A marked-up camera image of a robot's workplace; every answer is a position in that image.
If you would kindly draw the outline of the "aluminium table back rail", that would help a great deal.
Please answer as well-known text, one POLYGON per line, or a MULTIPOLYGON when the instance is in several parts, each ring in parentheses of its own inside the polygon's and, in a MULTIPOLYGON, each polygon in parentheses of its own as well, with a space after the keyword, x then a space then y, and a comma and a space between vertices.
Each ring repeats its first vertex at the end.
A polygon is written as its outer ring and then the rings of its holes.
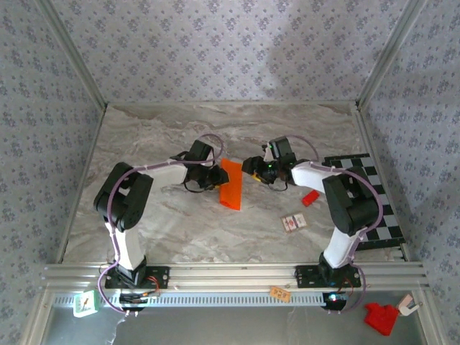
POLYGON ((227 106, 227 105, 319 105, 319 106, 350 106, 356 107, 356 100, 319 100, 319 101, 250 101, 250 100, 233 100, 233 101, 160 101, 160 102, 108 102, 107 106, 134 107, 134 106, 227 106))

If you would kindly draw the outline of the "black controller board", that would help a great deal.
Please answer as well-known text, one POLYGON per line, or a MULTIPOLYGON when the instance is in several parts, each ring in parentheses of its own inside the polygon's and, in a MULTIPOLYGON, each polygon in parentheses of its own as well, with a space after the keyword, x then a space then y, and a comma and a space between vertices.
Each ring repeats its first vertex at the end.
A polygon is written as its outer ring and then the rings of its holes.
POLYGON ((148 302, 148 293, 121 293, 119 304, 121 309, 127 312, 140 312, 148 302))
POLYGON ((323 294, 324 305, 322 309, 329 313, 341 313, 345 308, 349 296, 343 292, 330 292, 323 294))

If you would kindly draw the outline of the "green and white cube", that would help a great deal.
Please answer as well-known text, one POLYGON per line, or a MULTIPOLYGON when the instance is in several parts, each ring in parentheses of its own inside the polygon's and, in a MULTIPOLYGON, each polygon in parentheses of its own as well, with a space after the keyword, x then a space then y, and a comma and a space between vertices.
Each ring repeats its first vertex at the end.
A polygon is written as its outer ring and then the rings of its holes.
POLYGON ((93 315, 99 310, 99 294, 97 290, 89 290, 79 293, 73 299, 73 315, 83 318, 93 315))

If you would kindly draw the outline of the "black and grey checkerboard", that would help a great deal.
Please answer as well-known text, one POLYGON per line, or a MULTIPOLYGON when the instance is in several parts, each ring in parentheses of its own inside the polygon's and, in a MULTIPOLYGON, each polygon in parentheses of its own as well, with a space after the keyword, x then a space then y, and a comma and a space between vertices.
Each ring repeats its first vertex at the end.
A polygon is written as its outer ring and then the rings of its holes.
POLYGON ((365 171, 369 182, 379 194, 383 205, 383 218, 376 229, 364 235, 363 240, 357 247, 358 251, 398 247, 402 243, 405 243, 405 238, 397 222, 395 212, 390 205, 380 175, 369 153, 325 157, 322 165, 342 169, 361 167, 365 171))

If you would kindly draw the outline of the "aluminium table side rail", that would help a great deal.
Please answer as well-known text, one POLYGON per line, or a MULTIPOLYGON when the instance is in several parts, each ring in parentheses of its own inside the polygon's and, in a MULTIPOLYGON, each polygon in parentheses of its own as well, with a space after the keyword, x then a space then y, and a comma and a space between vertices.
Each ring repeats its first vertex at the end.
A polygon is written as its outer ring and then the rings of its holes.
POLYGON ((77 190, 76 190, 76 197, 73 199, 73 204, 72 204, 72 206, 70 208, 69 217, 68 217, 68 220, 66 222, 65 228, 63 230, 63 235, 61 237, 60 245, 59 245, 59 247, 57 249, 57 255, 56 255, 55 260, 54 260, 55 264, 61 264, 63 262, 63 257, 65 255, 65 250, 66 250, 66 247, 68 245, 68 239, 69 239, 69 236, 70 236, 70 233, 71 233, 71 229, 73 227, 73 222, 74 222, 74 219, 75 219, 75 215, 76 215, 76 212, 78 210, 78 205, 80 203, 81 195, 82 195, 82 192, 83 192, 83 189, 84 189, 86 176, 88 174, 88 170, 89 170, 89 167, 91 165, 91 160, 93 158, 93 153, 94 153, 94 150, 95 150, 95 147, 96 147, 96 143, 97 143, 97 140, 98 140, 99 132, 101 130, 101 126, 102 126, 103 121, 104 121, 104 116, 106 114, 107 107, 108 106, 105 105, 103 107, 101 113, 98 116, 98 121, 96 123, 96 129, 95 129, 93 138, 92 138, 91 143, 90 143, 88 154, 86 155, 85 165, 83 166, 83 172, 82 172, 82 175, 81 175, 81 178, 79 180, 78 187, 77 187, 77 190))
MULTIPOLYGON (((390 189, 387 183, 387 179, 385 178, 382 163, 380 162, 380 159, 378 157, 377 146, 374 143, 373 138, 372 138, 371 127, 369 126, 367 120, 365 119, 365 116, 362 115, 362 113, 357 109, 357 107, 354 107, 352 109, 352 113, 356 117, 357 127, 359 128, 359 133, 361 135, 363 144, 366 147, 366 151, 367 153, 370 154, 370 157, 373 159, 374 166, 376 167, 377 172, 379 173, 382 184, 389 198, 390 205, 392 206, 393 211, 395 212, 395 215, 396 215, 395 205, 390 195, 390 189)), ((408 247, 406 243, 402 243, 398 247, 390 247, 390 248, 384 248, 384 249, 386 250, 389 260, 396 260, 396 261, 402 260, 406 262, 410 261, 410 255, 409 255, 408 247)))

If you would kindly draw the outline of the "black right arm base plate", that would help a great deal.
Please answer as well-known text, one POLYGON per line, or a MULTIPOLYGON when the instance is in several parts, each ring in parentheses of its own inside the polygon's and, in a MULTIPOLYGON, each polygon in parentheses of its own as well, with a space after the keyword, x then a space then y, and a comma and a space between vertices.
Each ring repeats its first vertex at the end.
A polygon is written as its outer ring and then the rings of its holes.
POLYGON ((359 271, 351 265, 331 269, 327 265, 298 265, 295 267, 298 288, 360 288, 359 271))

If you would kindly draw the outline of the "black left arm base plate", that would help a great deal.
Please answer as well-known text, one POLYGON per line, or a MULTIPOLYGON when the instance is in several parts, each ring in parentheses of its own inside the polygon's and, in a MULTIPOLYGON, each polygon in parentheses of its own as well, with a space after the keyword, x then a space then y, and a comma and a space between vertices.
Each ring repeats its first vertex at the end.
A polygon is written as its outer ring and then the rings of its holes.
POLYGON ((115 267, 109 270, 104 287, 108 289, 166 289, 170 277, 168 266, 144 265, 135 270, 115 267))

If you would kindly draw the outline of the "aluminium frame post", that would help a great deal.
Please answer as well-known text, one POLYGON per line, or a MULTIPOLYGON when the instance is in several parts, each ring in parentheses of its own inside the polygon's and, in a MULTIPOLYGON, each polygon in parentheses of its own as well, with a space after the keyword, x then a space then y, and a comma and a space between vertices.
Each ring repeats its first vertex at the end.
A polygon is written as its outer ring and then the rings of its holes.
POLYGON ((75 74, 80 79, 87 94, 95 105, 102 111, 106 110, 107 103, 105 102, 98 86, 93 78, 90 70, 86 66, 82 55, 73 42, 70 33, 68 32, 64 21, 60 18, 58 11, 54 7, 51 0, 33 0, 44 17, 51 32, 54 34, 60 47, 63 49, 66 58, 73 67, 75 74))
POLYGON ((356 99, 356 107, 359 111, 364 111, 368 107, 373 95, 379 88, 427 3, 428 0, 407 0, 402 14, 384 44, 381 53, 377 56, 377 62, 356 99))

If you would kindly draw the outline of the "black left controller board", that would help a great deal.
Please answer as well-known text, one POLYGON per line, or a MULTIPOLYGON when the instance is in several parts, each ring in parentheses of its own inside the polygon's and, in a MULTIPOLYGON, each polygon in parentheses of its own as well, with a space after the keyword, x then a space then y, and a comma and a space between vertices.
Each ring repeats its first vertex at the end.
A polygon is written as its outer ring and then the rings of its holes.
POLYGON ((121 293, 119 304, 121 309, 127 312, 140 312, 148 302, 148 293, 121 293))

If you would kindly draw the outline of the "white and pink clip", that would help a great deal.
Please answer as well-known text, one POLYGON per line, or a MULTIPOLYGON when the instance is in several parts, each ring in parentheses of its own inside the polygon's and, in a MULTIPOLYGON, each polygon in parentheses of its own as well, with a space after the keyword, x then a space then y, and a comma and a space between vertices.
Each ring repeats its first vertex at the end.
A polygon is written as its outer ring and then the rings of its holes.
POLYGON ((411 294, 405 295, 402 300, 397 304, 397 310, 401 316, 409 316, 416 312, 421 307, 420 303, 416 303, 411 294))

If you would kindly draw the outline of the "grey metal shelf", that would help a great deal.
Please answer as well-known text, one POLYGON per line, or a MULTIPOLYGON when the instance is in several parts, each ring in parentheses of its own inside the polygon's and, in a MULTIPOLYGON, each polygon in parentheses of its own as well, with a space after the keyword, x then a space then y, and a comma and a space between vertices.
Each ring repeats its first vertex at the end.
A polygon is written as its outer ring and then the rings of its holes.
POLYGON ((390 336, 364 323, 365 312, 329 315, 313 307, 148 308, 124 318, 101 310, 76 318, 57 308, 40 345, 427 345, 414 317, 390 336))

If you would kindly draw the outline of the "small printed card box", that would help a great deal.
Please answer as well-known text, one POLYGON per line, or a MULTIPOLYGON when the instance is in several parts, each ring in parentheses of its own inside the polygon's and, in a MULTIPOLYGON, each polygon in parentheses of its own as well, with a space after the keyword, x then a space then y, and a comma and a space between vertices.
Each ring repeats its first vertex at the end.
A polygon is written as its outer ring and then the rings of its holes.
POLYGON ((302 213, 294 213, 280 218, 285 233, 290 234, 307 227, 305 216, 302 213))

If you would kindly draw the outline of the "orange paper sheet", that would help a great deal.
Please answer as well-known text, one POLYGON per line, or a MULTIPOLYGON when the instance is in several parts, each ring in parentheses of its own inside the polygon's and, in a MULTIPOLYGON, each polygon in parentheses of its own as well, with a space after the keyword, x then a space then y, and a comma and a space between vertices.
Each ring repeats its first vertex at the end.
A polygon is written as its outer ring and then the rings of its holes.
POLYGON ((221 167, 227 172, 229 181, 219 188, 219 202, 222 206, 240 211, 242 206, 242 164, 226 158, 221 167))

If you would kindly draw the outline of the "aluminium frame leg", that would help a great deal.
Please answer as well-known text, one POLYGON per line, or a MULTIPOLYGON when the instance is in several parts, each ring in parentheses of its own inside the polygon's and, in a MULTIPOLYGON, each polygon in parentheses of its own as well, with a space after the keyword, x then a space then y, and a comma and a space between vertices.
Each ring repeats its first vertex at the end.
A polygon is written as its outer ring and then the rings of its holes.
POLYGON ((424 290, 420 297, 420 322, 423 326, 423 332, 427 345, 450 345, 448 336, 443 327, 440 314, 436 307, 433 293, 424 290))
POLYGON ((35 298, 19 345, 40 345, 53 306, 54 293, 42 291, 35 298))

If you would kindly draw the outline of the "red plastic part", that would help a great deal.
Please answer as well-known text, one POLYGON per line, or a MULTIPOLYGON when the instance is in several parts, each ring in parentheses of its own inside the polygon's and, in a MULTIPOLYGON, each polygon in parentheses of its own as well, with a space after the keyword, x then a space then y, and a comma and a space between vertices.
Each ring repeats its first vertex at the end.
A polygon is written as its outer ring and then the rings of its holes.
POLYGON ((368 303, 365 305, 367 314, 364 322, 383 336, 390 336, 395 326, 399 310, 392 305, 368 303))

